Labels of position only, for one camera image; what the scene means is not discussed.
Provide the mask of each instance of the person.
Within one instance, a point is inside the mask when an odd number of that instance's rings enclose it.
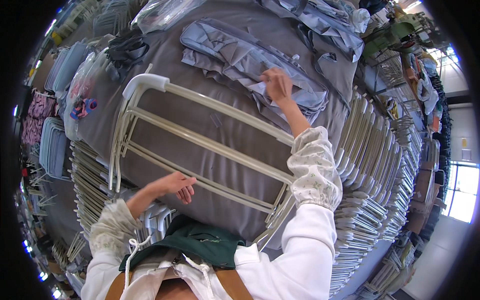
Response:
[[[136,253],[135,247],[134,254],[128,256],[131,260],[127,258],[125,262],[125,245],[141,225],[137,218],[154,199],[176,193],[184,204],[192,201],[196,179],[176,172],[146,185],[127,202],[118,199],[105,206],[90,234],[93,259],[82,288],[83,300],[110,300],[114,298],[113,294],[122,300],[328,299],[336,241],[333,211],[342,198],[342,184],[335,168],[332,145],[327,139],[327,130],[324,127],[311,128],[291,99],[292,82],[281,69],[265,71],[261,80],[270,98],[285,114],[295,138],[287,165],[295,178],[290,188],[297,211],[282,234],[283,254],[270,261],[267,254],[258,252],[256,244],[246,247],[235,241],[231,252],[232,267],[241,279],[242,284],[237,285],[247,289],[247,295],[240,297],[233,295],[235,292],[220,282],[224,279],[217,273],[218,267],[213,266],[214,263],[206,262],[207,254],[203,257],[192,254],[196,250],[185,252],[174,247],[167,248],[167,251],[150,251],[153,247],[150,246]],[[173,219],[168,230],[180,217]],[[174,230],[171,236],[178,238],[177,228]],[[164,240],[170,237],[168,235],[167,232]],[[194,242],[214,247],[224,240],[205,238]],[[136,240],[130,240],[130,243],[138,245]],[[212,262],[217,256],[208,259]]]

